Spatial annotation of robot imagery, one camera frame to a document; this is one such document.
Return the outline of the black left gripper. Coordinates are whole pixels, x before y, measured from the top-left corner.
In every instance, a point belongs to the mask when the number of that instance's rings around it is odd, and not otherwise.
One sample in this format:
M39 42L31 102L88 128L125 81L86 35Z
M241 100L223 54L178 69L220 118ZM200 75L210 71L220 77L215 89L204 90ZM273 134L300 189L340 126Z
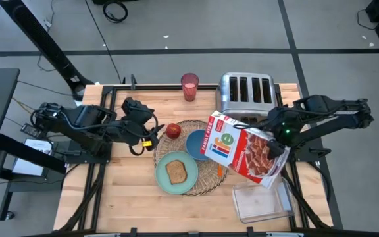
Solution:
M140 140L143 139L145 141L145 149L147 151L153 151L159 143L159 139L157 138L158 132L163 127L164 125L162 124L148 130L144 125L140 125L132 121L127 121L125 130L127 134L130 135L129 145L138 145Z

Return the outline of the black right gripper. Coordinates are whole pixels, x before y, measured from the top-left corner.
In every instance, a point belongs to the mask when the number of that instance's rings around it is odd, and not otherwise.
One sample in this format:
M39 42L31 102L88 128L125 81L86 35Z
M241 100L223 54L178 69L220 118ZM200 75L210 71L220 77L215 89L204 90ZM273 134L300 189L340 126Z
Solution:
M267 158L274 160L284 153L284 145L289 145L297 132L297 113L290 110L271 110L267 119L268 123L265 125L265 130L271 132L277 140L268 141Z

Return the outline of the red apple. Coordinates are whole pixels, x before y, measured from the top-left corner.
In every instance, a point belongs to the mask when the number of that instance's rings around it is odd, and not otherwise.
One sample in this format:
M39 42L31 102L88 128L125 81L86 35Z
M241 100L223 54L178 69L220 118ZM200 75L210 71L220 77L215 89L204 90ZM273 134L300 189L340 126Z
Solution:
M170 123L166 128L166 135L170 139L178 138L180 136L181 132L182 132L181 127L175 123Z

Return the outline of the brown toast slice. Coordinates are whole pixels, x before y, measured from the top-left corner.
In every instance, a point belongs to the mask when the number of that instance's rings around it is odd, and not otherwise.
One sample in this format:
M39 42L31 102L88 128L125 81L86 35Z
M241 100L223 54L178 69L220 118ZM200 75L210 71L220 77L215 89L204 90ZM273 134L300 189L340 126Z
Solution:
M185 164L180 160L173 160L166 164L166 171L172 185L181 184L187 180Z

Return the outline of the green plate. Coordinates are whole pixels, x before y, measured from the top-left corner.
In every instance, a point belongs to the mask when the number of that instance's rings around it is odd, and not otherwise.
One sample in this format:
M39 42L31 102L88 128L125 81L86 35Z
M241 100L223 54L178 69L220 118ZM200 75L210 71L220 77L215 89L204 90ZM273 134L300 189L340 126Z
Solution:
M183 163L186 179L178 184L173 184L167 172L166 165L172 161ZM195 160L183 151L173 151L164 155L156 164L155 178L159 187L169 194L185 194L190 191L198 179L198 166Z

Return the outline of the red cereal box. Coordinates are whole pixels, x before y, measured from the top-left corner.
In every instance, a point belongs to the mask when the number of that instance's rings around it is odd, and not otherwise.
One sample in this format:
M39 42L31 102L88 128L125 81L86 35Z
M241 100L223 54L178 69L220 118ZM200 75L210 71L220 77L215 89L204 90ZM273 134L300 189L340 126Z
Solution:
M267 143L276 140L258 128L214 111L208 119L201 153L250 181L270 188L285 165L290 148L268 160Z

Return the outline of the pink plastic cup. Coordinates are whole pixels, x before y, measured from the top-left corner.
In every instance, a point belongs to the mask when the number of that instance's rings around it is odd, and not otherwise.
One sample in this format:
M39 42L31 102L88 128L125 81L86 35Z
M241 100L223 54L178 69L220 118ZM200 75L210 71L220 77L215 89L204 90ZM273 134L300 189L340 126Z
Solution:
M182 91L186 101L194 101L199 85L199 77L194 73L186 73L181 77Z

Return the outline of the blue bowl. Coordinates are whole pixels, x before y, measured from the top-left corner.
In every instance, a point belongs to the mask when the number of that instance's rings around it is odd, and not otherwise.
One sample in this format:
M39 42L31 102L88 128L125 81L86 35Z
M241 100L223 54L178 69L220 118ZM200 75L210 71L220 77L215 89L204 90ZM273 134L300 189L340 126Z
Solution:
M208 161L209 158L201 153L205 130L194 130L186 138L186 152L197 161Z

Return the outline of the clear plastic container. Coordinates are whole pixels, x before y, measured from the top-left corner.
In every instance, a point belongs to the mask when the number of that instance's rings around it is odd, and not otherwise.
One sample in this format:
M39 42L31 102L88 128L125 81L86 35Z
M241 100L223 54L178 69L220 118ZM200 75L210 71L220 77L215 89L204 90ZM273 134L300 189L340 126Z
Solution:
M236 215L244 224L295 215L288 182L280 176L270 188L253 182L236 184L232 199Z

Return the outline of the round woven placemat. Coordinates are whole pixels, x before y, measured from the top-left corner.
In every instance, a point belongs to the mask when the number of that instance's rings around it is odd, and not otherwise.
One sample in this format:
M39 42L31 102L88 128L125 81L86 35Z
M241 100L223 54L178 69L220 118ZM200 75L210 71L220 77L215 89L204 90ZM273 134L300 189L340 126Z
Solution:
M182 129L180 136L176 139L170 139L166 134L162 134L159 138L159 144L155 148L153 154L154 166L156 168L157 162L167 153L173 151L183 151L186 152L186 138L194 130L204 130L207 127L207 123L201 120L183 120L178 122ZM185 194L180 194L184 196L201 196L212 192L214 189L219 187L226 179L228 175L228 169L222 166L223 176L218 177L218 163L208 160L208 161L197 161L199 174L197 182L194 187Z

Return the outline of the silver four-slot toaster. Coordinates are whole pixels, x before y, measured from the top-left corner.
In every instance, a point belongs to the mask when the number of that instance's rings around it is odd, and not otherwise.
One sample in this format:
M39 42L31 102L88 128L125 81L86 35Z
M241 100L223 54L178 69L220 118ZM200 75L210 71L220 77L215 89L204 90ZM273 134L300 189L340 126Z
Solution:
M246 124L265 120L277 105L274 80L268 74L228 72L216 89L216 110Z

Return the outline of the white paper sheet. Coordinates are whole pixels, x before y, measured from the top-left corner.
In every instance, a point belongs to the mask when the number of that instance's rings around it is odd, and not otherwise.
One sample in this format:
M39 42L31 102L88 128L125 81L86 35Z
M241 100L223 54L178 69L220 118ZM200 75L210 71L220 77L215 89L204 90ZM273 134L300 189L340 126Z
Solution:
M35 139L26 139L24 141L24 145L31 147L35 150L43 152L47 155L51 155L53 142L43 141L43 140L35 140ZM13 173L16 174L25 174L29 176L42 176L46 177L48 169L43 168L41 166L35 165L29 161L23 160L21 158L16 158L13 164Z

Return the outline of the black stand pole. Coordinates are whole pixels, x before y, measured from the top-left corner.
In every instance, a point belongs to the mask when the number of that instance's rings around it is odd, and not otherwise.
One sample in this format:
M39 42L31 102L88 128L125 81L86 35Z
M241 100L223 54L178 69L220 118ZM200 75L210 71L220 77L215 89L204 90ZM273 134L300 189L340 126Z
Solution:
M74 100L82 101L82 91L94 83L78 72L22 0L0 0L0 6L62 76Z

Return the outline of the black metal table frame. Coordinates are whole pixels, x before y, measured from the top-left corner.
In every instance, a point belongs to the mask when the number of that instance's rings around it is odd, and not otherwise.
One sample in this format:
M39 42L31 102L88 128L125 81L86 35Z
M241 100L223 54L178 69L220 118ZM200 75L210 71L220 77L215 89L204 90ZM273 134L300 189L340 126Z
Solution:
M179 84L137 85L136 90L121 86L116 95L115 109L121 114L120 104L133 97L155 110L161 124L182 120L207 121L215 109L213 85L201 85L196 100L187 102ZM134 157L125 144L114 144L112 158L105 168L103 189L96 220L97 233L118 233L129 236L137 228L136 236L195 237L243 234L253 232L289 231L289 218L243 224L236 215L232 201L233 185L247 181L230 171L224 183L202 196L171 195L162 191L155 180L153 153ZM64 226L83 199L89 165L82 164L65 179L53 230ZM321 175L310 164L297 163L297 171L304 198L321 220L333 226L326 201Z

